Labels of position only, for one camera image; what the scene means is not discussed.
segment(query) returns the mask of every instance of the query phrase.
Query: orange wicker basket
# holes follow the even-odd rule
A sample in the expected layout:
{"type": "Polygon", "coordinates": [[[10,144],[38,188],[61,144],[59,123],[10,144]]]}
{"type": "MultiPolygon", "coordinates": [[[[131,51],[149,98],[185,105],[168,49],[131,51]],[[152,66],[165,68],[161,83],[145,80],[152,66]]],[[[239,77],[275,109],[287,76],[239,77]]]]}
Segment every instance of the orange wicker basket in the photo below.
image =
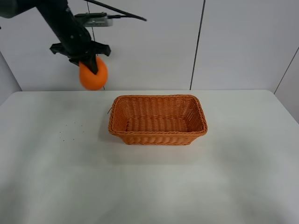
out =
{"type": "Polygon", "coordinates": [[[131,95],[114,100],[108,129],[128,145],[179,146],[205,135],[207,125],[195,96],[131,95]]]}

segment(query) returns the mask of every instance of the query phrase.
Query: basket rim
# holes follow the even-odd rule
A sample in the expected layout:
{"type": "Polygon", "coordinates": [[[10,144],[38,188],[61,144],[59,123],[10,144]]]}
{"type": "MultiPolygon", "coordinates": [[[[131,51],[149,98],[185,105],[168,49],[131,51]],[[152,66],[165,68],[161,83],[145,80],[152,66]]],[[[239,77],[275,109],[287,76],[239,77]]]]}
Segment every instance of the basket rim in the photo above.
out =
{"type": "Polygon", "coordinates": [[[111,134],[125,134],[125,135],[129,135],[129,134],[140,134],[140,135],[153,135],[153,134],[174,134],[174,135],[204,135],[207,133],[207,124],[206,124],[206,118],[204,115],[204,112],[202,110],[200,101],[198,100],[198,98],[196,96],[193,96],[191,94],[175,94],[175,95],[121,95],[118,96],[111,107],[111,114],[110,114],[110,119],[109,119],[109,125],[108,125],[108,130],[111,134]],[[202,122],[202,125],[204,127],[203,130],[199,131],[199,132],[126,132],[126,131],[116,131],[113,130],[112,128],[112,123],[113,123],[113,115],[114,115],[114,109],[115,107],[118,105],[119,101],[123,98],[192,98],[194,99],[197,104],[197,109],[200,112],[200,120],[202,122]]]}

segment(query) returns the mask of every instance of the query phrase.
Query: orange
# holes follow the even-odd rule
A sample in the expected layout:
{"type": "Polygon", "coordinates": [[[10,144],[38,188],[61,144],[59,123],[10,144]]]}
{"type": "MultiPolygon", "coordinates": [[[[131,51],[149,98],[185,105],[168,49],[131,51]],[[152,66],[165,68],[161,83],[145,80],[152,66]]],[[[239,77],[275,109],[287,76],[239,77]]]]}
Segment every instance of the orange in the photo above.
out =
{"type": "Polygon", "coordinates": [[[97,57],[96,60],[99,70],[96,75],[93,74],[83,63],[79,62],[80,83],[88,90],[101,89],[106,84],[108,79],[107,66],[99,57],[97,57]]]}

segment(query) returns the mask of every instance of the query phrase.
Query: white table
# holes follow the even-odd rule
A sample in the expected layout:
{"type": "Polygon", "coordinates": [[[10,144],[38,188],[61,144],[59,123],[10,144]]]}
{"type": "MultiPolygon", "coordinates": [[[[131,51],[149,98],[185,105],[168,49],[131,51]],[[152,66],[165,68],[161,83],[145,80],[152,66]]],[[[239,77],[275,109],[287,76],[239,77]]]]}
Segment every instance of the white table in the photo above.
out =
{"type": "Polygon", "coordinates": [[[299,125],[268,91],[18,92],[0,106],[1,224],[297,224],[299,125]],[[126,94],[192,94],[208,133],[128,146],[126,94]]]}

